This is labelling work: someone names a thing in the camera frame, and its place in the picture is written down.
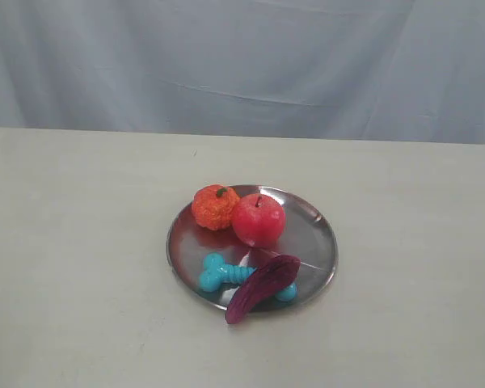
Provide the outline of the red apple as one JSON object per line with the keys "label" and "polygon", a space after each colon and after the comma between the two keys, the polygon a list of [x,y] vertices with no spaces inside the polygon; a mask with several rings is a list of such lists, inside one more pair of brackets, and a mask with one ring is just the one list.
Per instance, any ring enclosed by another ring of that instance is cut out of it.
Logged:
{"label": "red apple", "polygon": [[282,205],[270,196],[244,196],[234,207],[231,225],[237,237],[249,247],[273,247],[285,229]]}

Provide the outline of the light blue backdrop cloth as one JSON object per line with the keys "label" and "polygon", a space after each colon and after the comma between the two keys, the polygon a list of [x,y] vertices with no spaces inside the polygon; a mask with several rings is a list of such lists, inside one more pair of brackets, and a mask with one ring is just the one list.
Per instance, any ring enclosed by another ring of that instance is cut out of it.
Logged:
{"label": "light blue backdrop cloth", "polygon": [[485,1],[0,1],[0,127],[485,144]]}

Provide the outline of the purple toy leaf vegetable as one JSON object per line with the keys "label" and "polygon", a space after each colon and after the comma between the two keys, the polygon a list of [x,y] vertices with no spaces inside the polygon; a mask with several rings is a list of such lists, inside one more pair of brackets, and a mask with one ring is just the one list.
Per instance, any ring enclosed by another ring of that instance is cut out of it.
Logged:
{"label": "purple toy leaf vegetable", "polygon": [[291,255],[279,255],[264,266],[257,268],[238,287],[225,312],[228,324],[243,321],[259,303],[275,297],[289,302],[297,296],[295,280],[301,260]]}

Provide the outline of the turquoise toy bone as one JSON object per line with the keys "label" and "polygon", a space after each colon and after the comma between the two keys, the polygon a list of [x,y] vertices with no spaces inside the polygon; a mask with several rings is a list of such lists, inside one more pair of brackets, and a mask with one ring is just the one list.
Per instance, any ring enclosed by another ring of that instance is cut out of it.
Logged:
{"label": "turquoise toy bone", "polygon": [[204,259],[204,269],[199,276],[199,288],[206,293],[212,293],[224,284],[239,287],[256,269],[228,264],[220,254],[210,254]]}

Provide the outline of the round stainless steel plate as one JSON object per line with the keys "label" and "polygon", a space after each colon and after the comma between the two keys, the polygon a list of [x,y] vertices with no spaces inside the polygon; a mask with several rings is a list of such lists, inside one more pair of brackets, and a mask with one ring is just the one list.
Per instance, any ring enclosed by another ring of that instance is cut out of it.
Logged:
{"label": "round stainless steel plate", "polygon": [[203,301],[225,310],[237,290],[224,284],[207,293],[200,289],[199,278],[204,270],[204,257],[218,253],[231,265],[257,267],[280,255],[301,260],[297,274],[297,296],[290,302],[270,297],[253,309],[255,313],[272,312],[305,304],[318,296],[333,279],[338,263],[335,234],[327,219],[308,201],[291,192],[262,185],[234,185],[243,197],[262,193],[274,198],[285,211],[285,231],[270,249],[254,249],[241,242],[231,229],[210,231],[198,226],[186,205],[172,222],[167,235],[167,262],[177,278]]}

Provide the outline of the small orange pumpkin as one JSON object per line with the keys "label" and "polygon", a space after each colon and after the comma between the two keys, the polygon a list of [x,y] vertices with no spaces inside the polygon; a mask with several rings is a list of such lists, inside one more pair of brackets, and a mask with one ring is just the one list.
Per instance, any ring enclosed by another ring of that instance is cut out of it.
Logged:
{"label": "small orange pumpkin", "polygon": [[192,215],[196,224],[203,228],[225,230],[231,226],[232,212],[239,201],[240,197],[233,188],[212,184],[194,195]]}

